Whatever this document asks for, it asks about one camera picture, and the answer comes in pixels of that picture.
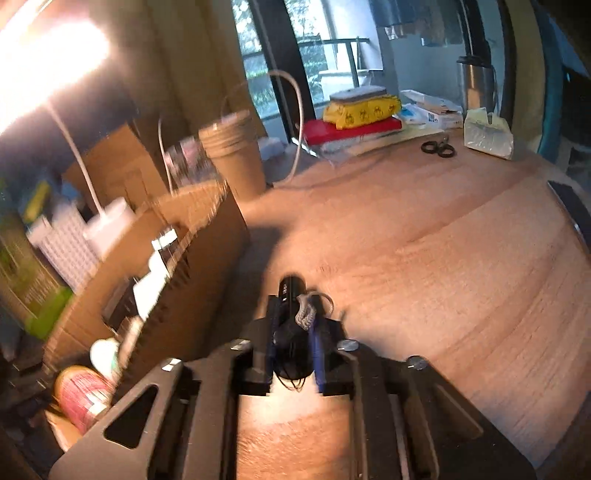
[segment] black bracket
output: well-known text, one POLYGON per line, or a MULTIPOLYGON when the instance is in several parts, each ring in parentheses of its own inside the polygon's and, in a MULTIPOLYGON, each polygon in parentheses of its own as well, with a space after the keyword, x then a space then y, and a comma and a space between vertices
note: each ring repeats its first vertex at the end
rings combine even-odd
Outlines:
MULTIPOLYGON (((269 393, 281 301, 210 356, 155 367, 54 466, 50 480, 226 480, 236 474, 239 395, 269 393)), ((317 318, 319 391, 351 399, 355 480, 534 480, 529 461, 427 360, 379 357, 317 318)))

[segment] cardboard box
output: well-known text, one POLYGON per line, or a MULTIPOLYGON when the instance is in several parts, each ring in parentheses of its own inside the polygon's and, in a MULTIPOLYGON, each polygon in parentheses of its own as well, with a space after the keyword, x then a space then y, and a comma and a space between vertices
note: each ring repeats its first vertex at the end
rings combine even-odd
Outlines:
POLYGON ((248 240, 228 185, 215 180, 167 194, 137 212, 130 229, 62 313, 46 344, 47 367, 57 368, 96 340, 113 336, 101 318, 104 305, 122 278, 148 271, 151 241, 171 223, 189 232, 168 261, 171 278, 145 322, 113 402, 163 359, 188 361, 202 355, 228 278, 248 240))
MULTIPOLYGON (((83 159, 103 207, 124 197, 135 210, 144 202, 168 193, 167 184, 152 157, 128 125, 101 140, 83 159)), ((78 163, 73 163, 63 178, 82 192, 86 203, 96 213, 78 163)))

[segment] cup stack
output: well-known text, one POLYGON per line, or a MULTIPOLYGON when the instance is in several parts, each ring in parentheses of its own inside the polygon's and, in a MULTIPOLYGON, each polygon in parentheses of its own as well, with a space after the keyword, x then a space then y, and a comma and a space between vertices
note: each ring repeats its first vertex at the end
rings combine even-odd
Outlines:
POLYGON ((199 140, 239 201, 254 200, 267 186, 249 111, 225 116, 199 131, 199 140))

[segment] plastic bag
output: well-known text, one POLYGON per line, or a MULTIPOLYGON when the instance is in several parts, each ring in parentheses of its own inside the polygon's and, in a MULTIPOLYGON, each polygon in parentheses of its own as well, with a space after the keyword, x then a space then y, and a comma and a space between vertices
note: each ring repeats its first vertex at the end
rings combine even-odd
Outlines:
POLYGON ((509 125, 494 113, 487 115, 486 108, 468 110, 464 121, 464 145, 506 160, 513 157, 513 134, 509 125))

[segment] tree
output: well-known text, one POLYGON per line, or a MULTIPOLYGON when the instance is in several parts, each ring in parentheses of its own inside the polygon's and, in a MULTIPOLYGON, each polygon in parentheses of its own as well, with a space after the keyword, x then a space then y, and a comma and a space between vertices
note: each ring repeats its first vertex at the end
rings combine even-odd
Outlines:
MULTIPOLYGON (((287 12, 297 39, 320 38, 314 19, 309 14, 311 0, 285 0, 287 12)), ((261 52, 261 42, 256 33, 252 12, 248 0, 232 0, 232 9, 236 21, 236 31, 240 51, 243 56, 261 52)), ((300 48, 300 54, 310 84, 310 92, 314 101, 324 99, 318 73, 328 68, 324 48, 321 45, 300 48)), ((244 59, 246 78, 253 79, 268 71, 267 63, 262 54, 250 55, 244 59)), ((275 93, 268 78, 256 78, 250 81, 249 90, 255 107, 261 117, 277 112, 275 93)))

